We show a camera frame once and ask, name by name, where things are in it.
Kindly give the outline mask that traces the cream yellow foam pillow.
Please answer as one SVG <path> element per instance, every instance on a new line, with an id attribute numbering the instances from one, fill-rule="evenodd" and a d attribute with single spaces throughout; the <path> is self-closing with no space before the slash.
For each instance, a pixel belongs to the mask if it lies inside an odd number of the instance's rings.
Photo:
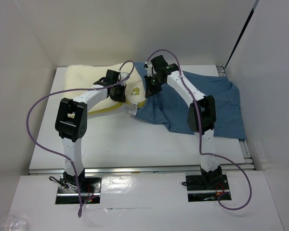
<path id="1" fill-rule="evenodd" d="M 94 82 L 106 75 L 108 69 L 114 71 L 121 70 L 128 73 L 131 68 L 132 63 L 120 63 L 111 66 L 70 65 L 67 67 L 64 77 L 64 90 L 90 88 Z M 130 78 L 127 80 L 125 102 L 116 102 L 108 97 L 90 109 L 88 114 L 110 112 L 130 103 L 136 103 L 141 108 L 145 105 L 145 102 L 144 83 L 137 70 L 133 70 Z"/>

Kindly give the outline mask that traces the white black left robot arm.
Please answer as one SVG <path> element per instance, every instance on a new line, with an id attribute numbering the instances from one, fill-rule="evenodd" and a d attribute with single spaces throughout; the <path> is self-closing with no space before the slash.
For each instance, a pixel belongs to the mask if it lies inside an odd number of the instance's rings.
<path id="1" fill-rule="evenodd" d="M 87 131 L 88 111 L 108 97 L 124 102 L 126 81 L 129 77 L 129 73 L 108 69 L 105 77 L 94 82 L 89 90 L 73 99 L 63 98 L 60 101 L 55 130 L 61 138 L 64 155 L 67 157 L 63 179 L 75 192 L 85 188 L 81 140 Z"/>

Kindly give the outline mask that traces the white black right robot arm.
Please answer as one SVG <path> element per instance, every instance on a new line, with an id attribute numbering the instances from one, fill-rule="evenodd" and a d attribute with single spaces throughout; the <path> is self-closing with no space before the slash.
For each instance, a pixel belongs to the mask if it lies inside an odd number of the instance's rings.
<path id="1" fill-rule="evenodd" d="M 174 89 L 189 106 L 187 124 L 198 136 L 201 185 L 210 189 L 222 177 L 222 168 L 216 156 L 214 129 L 216 122 L 215 99 L 197 89 L 183 74 L 177 64 L 168 64 L 162 55 L 146 61 L 145 96 L 151 97 L 162 91 L 167 84 Z"/>

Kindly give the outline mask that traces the white pillow care label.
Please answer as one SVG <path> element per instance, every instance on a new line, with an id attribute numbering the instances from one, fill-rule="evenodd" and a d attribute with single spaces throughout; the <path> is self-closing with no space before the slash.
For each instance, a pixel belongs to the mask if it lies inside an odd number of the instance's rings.
<path id="1" fill-rule="evenodd" d="M 136 116 L 138 111 L 138 103 L 130 103 L 129 104 L 129 114 L 132 116 Z"/>

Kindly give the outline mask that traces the clear plastic object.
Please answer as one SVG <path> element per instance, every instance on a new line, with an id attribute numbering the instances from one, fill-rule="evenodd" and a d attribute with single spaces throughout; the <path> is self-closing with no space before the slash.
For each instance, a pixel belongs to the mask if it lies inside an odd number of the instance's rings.
<path id="1" fill-rule="evenodd" d="M 28 221 L 16 215 L 3 216 L 0 219 L 0 231 L 27 231 Z"/>

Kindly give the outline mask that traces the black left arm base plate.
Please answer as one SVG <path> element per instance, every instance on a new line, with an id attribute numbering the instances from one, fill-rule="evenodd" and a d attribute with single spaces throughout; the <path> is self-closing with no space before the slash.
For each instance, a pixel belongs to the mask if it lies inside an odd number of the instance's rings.
<path id="1" fill-rule="evenodd" d="M 71 184 L 61 176 L 58 181 L 56 205 L 79 204 L 79 194 L 76 185 Z M 99 204 L 101 197 L 101 177 L 88 177 L 80 184 L 81 202 L 86 204 Z"/>

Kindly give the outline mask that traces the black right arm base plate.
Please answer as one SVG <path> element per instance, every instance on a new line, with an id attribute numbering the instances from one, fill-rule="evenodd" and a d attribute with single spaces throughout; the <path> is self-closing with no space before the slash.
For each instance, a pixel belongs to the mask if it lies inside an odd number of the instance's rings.
<path id="1" fill-rule="evenodd" d="M 201 175 L 186 176 L 182 185 L 187 188 L 189 202 L 210 202 L 220 200 L 232 200 L 228 179 L 225 174 L 212 184 L 205 184 Z"/>

